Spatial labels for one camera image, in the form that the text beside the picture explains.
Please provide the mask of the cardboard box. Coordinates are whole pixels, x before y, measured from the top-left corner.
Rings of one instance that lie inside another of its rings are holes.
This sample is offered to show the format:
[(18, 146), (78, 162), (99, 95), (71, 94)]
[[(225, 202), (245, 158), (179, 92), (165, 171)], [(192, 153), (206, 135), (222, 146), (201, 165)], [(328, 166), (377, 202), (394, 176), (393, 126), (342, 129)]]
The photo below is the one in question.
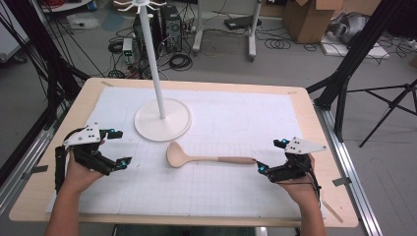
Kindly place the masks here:
[(282, 22), (293, 40), (317, 43), (322, 40), (331, 17), (343, 0), (287, 0)]

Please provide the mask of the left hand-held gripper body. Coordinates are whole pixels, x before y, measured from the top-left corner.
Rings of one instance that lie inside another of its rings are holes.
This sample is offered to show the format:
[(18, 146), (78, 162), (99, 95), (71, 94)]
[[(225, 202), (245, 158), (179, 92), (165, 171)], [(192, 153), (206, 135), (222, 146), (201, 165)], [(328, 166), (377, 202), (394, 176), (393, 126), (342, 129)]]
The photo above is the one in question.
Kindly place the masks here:
[(75, 160), (87, 169), (92, 169), (103, 175), (109, 175), (114, 161), (103, 156), (98, 150), (101, 142), (112, 132), (100, 130), (96, 123), (70, 132), (63, 141), (63, 146), (69, 148)]

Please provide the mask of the white round table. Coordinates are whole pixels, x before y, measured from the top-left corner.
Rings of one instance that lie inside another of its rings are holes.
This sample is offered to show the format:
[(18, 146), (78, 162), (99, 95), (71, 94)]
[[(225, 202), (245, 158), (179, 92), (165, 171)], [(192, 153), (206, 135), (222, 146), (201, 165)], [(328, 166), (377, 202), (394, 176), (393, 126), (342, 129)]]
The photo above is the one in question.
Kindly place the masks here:
[(74, 10), (80, 7), (86, 7), (88, 3), (90, 3), (92, 0), (81, 0), (80, 2), (70, 2), (69, 0), (65, 0), (63, 4), (61, 5), (44, 5), (41, 4), (40, 8), (44, 13), (52, 12), (52, 13), (58, 13), (58, 12), (65, 12)]

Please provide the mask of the white rolling stand leg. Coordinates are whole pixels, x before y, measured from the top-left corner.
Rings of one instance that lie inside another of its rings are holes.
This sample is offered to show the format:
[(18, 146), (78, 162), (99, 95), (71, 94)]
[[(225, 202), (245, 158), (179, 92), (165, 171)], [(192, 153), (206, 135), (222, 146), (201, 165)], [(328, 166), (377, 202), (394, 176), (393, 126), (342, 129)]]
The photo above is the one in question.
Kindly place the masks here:
[(254, 62), (256, 55), (257, 55), (257, 50), (256, 50), (256, 29), (257, 29), (257, 25), (258, 25), (258, 19), (259, 19), (259, 15), (261, 12), (261, 8), (262, 8), (262, 0), (256, 0), (256, 6), (255, 6), (255, 10), (254, 10), (254, 14), (252, 17), (252, 23), (251, 23), (251, 27), (249, 30), (249, 36), (248, 36), (248, 55), (249, 55), (249, 59)]
[(194, 55), (197, 55), (201, 49), (202, 44), (202, 38), (204, 33), (204, 25), (203, 25), (203, 8), (202, 3), (203, 0), (197, 0), (198, 1), (198, 11), (197, 11), (197, 26), (196, 26), (196, 33), (194, 38), (194, 44), (192, 47), (192, 51)]

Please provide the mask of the small grey device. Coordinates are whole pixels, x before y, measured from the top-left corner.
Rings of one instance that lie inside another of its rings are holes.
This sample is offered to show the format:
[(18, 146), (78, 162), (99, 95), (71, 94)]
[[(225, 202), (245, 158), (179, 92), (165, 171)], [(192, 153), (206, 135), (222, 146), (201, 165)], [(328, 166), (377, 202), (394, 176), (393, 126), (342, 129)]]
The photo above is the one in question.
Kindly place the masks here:
[(133, 64), (135, 61), (135, 57), (134, 57), (134, 51), (133, 51), (133, 39), (132, 38), (123, 39), (122, 52), (125, 58), (125, 62), (128, 65)]

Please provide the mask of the black flat box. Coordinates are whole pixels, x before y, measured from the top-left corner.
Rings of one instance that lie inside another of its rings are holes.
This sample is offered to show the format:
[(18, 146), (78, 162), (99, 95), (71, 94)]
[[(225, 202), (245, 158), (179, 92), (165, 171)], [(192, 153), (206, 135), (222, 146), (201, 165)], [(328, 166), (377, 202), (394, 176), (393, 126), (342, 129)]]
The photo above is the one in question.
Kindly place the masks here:
[(234, 19), (227, 19), (224, 21), (224, 25), (229, 30), (248, 29), (250, 30), (253, 26), (254, 16), (240, 17)]

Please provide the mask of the aluminium rail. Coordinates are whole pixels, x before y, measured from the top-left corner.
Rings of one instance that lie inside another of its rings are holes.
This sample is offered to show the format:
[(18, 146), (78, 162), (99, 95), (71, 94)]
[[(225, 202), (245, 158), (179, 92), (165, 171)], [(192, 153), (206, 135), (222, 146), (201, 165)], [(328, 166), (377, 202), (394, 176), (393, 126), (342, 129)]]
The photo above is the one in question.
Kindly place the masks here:
[(41, 130), (31, 135), (29, 141), (24, 143), (21, 150), (17, 152), (19, 160), (10, 169), (7, 177), (0, 178), (0, 216), (12, 207), (13, 201), (17, 199), (27, 183), (28, 180), (22, 179), (22, 174), (33, 167), (42, 166), (39, 162), (53, 137), (53, 130)]
[(341, 177), (349, 177), (349, 185), (341, 185), (347, 191), (358, 220), (366, 236), (384, 236), (380, 224), (372, 210), (361, 180), (357, 174), (351, 156), (344, 142), (341, 142), (333, 130), (334, 118), (330, 111), (315, 107), (319, 121), (328, 139), (329, 148), (335, 159)]

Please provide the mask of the grey rounded appliance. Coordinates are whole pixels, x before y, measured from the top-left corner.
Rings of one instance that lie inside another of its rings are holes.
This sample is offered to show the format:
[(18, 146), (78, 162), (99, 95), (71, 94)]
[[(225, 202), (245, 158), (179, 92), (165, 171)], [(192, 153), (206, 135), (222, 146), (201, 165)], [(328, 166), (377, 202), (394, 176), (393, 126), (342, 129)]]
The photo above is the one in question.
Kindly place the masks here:
[(369, 22), (369, 17), (358, 12), (341, 13), (332, 19), (327, 27), (344, 44), (351, 44)]

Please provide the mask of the white hook stand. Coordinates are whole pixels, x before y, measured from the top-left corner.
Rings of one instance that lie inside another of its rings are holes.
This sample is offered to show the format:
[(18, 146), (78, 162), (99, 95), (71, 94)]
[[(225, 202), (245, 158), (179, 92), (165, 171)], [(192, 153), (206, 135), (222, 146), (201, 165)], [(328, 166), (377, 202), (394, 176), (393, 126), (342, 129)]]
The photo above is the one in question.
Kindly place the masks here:
[(156, 100), (145, 103), (137, 111), (134, 119), (135, 128), (143, 138), (149, 141), (174, 141), (189, 130), (192, 115), (188, 106), (183, 102), (162, 96), (148, 17), (148, 9), (153, 10), (153, 6), (162, 6), (162, 3), (155, 3), (151, 0), (128, 0), (127, 2), (113, 0), (113, 2), (118, 6), (123, 6), (121, 12), (127, 12), (132, 8), (137, 9), (156, 97)]

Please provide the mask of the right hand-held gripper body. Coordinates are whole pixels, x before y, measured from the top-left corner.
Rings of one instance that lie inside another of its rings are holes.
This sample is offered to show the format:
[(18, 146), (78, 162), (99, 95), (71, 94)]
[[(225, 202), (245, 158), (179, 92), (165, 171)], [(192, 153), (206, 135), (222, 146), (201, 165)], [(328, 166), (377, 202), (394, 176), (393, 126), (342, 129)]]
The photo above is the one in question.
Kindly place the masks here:
[(305, 176), (312, 167), (309, 154), (327, 149), (325, 145), (297, 137), (288, 141), (289, 144), (284, 148), (287, 161), (283, 165), (271, 167), (268, 170), (268, 179), (272, 183)]

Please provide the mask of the black computer tower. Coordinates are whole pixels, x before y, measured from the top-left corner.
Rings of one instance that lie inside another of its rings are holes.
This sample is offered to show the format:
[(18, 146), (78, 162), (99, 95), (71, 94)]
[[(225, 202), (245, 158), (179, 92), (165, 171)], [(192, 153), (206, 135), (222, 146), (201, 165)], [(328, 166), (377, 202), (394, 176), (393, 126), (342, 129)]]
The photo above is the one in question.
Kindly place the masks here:
[(160, 8), (162, 35), (166, 51), (180, 52), (182, 50), (181, 17), (175, 6), (165, 5)]

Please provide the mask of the person's left hand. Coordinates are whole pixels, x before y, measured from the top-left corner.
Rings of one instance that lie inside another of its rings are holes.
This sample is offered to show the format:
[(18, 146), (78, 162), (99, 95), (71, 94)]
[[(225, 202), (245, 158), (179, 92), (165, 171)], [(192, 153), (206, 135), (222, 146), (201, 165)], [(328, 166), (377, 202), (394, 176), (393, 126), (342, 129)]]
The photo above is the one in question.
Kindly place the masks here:
[(103, 174), (82, 166), (70, 153), (66, 177), (59, 193), (65, 196), (79, 196), (101, 177)]

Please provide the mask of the person's right hand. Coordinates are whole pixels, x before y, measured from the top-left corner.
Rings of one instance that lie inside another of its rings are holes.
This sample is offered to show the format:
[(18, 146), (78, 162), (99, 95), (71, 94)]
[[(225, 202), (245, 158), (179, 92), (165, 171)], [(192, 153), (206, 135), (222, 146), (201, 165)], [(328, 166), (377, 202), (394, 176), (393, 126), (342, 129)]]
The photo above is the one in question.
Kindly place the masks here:
[[(309, 155), (312, 165), (315, 165), (315, 159)], [(286, 181), (278, 182), (278, 185), (282, 187), (290, 196), (290, 198), (298, 205), (303, 204), (316, 204), (318, 197), (316, 193), (316, 187), (311, 171), (314, 167), (311, 167), (307, 174), (298, 179), (291, 179)]]

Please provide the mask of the wooden stick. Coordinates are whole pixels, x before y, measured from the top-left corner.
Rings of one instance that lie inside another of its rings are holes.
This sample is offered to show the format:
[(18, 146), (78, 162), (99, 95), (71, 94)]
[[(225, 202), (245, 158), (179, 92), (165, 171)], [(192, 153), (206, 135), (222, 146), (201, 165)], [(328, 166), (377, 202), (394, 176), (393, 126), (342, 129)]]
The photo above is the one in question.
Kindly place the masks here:
[(342, 217), (326, 202), (323, 201), (323, 205), (325, 208), (333, 215), (333, 217), (340, 223), (343, 223)]

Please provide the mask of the wooden ladle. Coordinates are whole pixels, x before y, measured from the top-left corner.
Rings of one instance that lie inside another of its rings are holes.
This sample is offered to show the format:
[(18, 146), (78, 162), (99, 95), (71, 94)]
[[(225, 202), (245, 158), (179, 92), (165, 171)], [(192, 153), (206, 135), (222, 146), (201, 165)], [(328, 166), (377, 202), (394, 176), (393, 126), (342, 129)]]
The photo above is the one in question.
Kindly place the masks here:
[(255, 164), (256, 160), (253, 157), (244, 156), (193, 156), (187, 154), (182, 147), (176, 143), (171, 142), (166, 151), (166, 158), (172, 167), (178, 168), (188, 162), (193, 161), (215, 161), (236, 164)]

